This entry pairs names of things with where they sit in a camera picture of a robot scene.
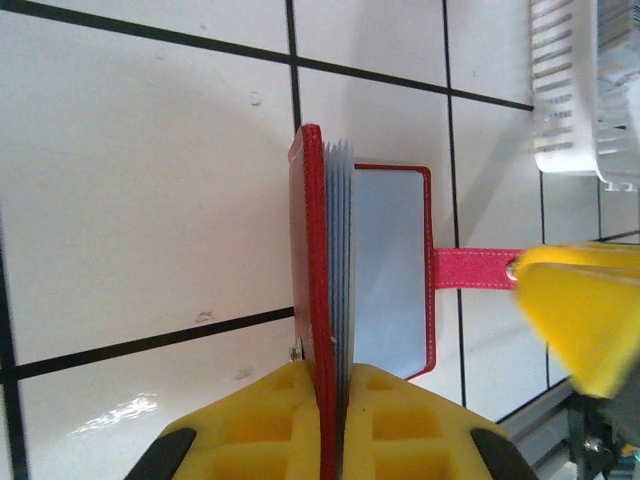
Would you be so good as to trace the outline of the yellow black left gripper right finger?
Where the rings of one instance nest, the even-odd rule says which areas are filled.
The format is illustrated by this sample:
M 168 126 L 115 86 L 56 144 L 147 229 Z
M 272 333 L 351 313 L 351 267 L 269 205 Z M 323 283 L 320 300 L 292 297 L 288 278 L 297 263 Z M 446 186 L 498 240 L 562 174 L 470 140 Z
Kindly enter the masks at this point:
M 492 421 L 377 367 L 351 374 L 343 480 L 539 480 Z

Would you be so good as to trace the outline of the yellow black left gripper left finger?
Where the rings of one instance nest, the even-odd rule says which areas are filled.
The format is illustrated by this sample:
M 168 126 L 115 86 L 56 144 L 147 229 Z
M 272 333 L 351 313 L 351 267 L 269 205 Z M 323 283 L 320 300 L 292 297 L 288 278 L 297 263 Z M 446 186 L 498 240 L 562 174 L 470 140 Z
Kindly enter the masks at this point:
M 127 480 L 321 480 L 321 429 L 304 361 L 169 424 Z

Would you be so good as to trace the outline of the red card holder wallet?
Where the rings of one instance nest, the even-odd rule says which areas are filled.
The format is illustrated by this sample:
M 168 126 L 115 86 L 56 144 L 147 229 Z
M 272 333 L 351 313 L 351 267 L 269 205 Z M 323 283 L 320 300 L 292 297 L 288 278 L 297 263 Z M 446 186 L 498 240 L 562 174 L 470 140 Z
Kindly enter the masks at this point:
M 315 124 L 298 129 L 288 161 L 296 349 L 316 392 L 320 480 L 338 480 L 353 366 L 431 371 L 436 293 L 508 290 L 517 254 L 435 248 L 426 167 L 364 163 Z

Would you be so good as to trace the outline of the white slotted plastic tray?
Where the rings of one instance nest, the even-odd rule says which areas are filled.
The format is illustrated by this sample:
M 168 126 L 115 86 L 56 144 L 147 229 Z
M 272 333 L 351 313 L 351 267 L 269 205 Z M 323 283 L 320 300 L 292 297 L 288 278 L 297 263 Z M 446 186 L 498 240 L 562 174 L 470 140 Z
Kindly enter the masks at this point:
M 531 0 L 540 171 L 640 191 L 640 0 Z

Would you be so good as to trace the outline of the aluminium mounting rail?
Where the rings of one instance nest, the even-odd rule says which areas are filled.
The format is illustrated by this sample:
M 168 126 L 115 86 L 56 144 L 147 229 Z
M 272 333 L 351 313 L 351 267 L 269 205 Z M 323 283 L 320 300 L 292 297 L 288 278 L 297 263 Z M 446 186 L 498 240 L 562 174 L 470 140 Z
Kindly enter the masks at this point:
M 498 421 L 540 478 L 549 478 L 568 459 L 568 401 L 574 393 L 563 380 Z

